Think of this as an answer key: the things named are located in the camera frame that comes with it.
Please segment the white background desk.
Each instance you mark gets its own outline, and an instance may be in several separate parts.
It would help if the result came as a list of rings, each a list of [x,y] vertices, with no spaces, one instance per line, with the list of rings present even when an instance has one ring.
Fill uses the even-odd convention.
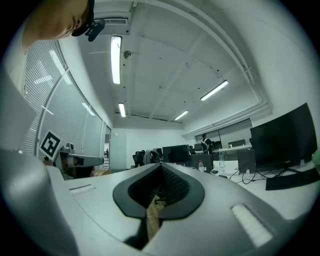
[[[232,152],[232,151],[240,151],[240,150],[246,150],[246,149],[251,149],[252,146],[250,144],[246,145],[241,145],[241,146],[235,146],[235,147],[230,147],[230,148],[221,148],[221,149],[215,149],[212,152],[213,153],[219,153],[219,152]]]

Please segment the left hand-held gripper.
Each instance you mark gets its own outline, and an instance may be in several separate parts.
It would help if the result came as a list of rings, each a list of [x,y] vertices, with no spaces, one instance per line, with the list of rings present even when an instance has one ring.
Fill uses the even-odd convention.
[[[58,168],[67,178],[89,178],[93,175],[93,167],[104,163],[103,157],[77,154],[71,142],[63,144],[51,131],[47,132],[39,149],[44,154],[44,162]]]

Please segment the ceiling air vent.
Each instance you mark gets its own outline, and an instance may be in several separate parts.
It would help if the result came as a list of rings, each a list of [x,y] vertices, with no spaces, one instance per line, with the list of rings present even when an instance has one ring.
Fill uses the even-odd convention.
[[[94,21],[108,26],[127,26],[129,23],[129,19],[127,17],[105,17],[97,18]]]

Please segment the grey office chair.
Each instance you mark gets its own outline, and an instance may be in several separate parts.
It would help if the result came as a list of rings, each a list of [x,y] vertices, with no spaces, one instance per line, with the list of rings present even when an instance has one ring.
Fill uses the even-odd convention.
[[[160,163],[159,154],[154,150],[150,150],[150,149],[146,150],[143,156],[143,164],[148,165],[148,164],[157,164],[157,163]]]

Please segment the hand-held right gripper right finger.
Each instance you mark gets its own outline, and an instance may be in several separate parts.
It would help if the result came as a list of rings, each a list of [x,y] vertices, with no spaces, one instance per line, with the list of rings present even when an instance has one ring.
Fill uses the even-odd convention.
[[[180,165],[199,181],[204,199],[187,218],[164,221],[143,248],[150,256],[274,256],[293,238],[300,220],[286,220],[269,204],[216,175]]]

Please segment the black office chair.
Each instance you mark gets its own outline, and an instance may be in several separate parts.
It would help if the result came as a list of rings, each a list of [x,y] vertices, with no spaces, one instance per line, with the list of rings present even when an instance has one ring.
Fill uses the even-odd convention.
[[[142,151],[136,151],[135,154],[132,156],[134,161],[134,167],[141,167],[144,166],[144,156],[145,156],[145,150]]]

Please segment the black keyboard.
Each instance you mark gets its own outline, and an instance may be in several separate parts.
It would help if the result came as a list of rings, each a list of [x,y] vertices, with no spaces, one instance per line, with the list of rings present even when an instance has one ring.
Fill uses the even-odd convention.
[[[316,168],[306,171],[300,171],[295,174],[275,176],[266,179],[265,190],[276,191],[286,190],[291,188],[297,188],[306,186],[312,183],[320,181],[320,174]]]

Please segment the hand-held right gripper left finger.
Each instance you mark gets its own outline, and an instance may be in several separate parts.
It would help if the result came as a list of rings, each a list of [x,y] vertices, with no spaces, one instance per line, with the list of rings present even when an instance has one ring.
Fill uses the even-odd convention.
[[[163,256],[149,251],[146,225],[113,199],[142,169],[64,180],[31,155],[0,149],[0,196],[24,235],[48,256]]]

